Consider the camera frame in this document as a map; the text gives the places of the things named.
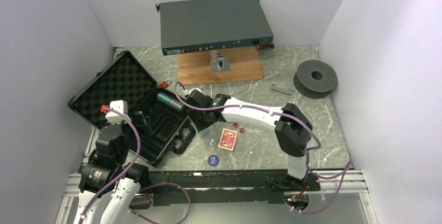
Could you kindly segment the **black poker set case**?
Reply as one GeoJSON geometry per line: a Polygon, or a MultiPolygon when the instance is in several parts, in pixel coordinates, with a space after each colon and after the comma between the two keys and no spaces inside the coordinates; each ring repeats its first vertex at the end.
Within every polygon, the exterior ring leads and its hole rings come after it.
{"type": "Polygon", "coordinates": [[[153,132],[142,133],[139,157],[156,166],[168,152],[182,154],[196,135],[185,109],[177,111],[157,100],[158,93],[175,98],[173,92],[157,85],[131,52],[122,51],[69,100],[68,107],[98,129],[108,125],[101,107],[111,101],[126,101],[131,119],[142,111],[151,118],[153,132]]]}

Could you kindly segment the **green blue chip stack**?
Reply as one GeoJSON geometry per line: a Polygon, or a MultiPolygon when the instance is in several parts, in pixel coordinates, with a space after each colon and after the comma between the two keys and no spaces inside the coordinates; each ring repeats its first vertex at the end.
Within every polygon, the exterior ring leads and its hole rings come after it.
{"type": "Polygon", "coordinates": [[[166,105],[169,105],[173,101],[173,98],[171,98],[170,96],[168,96],[167,94],[164,94],[164,93],[158,93],[156,98],[158,101],[160,101],[166,105]]]}

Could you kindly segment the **red playing card deck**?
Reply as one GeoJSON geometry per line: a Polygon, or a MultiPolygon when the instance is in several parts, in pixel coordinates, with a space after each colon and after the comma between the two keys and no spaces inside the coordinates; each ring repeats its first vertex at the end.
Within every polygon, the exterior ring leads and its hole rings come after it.
{"type": "Polygon", "coordinates": [[[223,129],[218,143],[218,147],[224,150],[233,151],[237,137],[238,137],[237,131],[223,129]]]}

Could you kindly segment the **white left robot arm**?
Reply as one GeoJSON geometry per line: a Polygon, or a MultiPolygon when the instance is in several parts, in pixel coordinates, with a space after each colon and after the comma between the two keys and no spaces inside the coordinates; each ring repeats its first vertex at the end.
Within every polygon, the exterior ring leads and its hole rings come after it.
{"type": "Polygon", "coordinates": [[[136,157],[141,150],[140,135],[128,115],[109,106],[102,111],[109,124],[100,130],[95,150],[79,170],[75,223],[119,223],[134,196],[151,184],[147,166],[135,160],[124,165],[131,137],[125,132],[127,128],[132,129],[136,138],[136,157]]]}

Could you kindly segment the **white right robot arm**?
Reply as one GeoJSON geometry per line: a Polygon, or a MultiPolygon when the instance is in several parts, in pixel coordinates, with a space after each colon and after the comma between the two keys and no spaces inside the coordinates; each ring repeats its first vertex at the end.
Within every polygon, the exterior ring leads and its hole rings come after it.
{"type": "Polygon", "coordinates": [[[307,184],[306,149],[313,127],[296,105],[262,106],[226,94],[211,98],[198,90],[187,95],[185,102],[190,105],[191,119],[199,131],[216,122],[245,123],[273,131],[280,149],[288,157],[289,187],[300,190],[307,184]]]}

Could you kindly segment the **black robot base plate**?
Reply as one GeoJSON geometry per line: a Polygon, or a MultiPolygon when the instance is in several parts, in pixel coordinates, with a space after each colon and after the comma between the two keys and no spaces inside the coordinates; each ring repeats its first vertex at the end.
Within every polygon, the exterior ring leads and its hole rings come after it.
{"type": "Polygon", "coordinates": [[[186,203],[267,202],[280,204],[290,194],[320,191],[319,179],[291,177],[285,169],[152,171],[154,206],[186,203]]]}

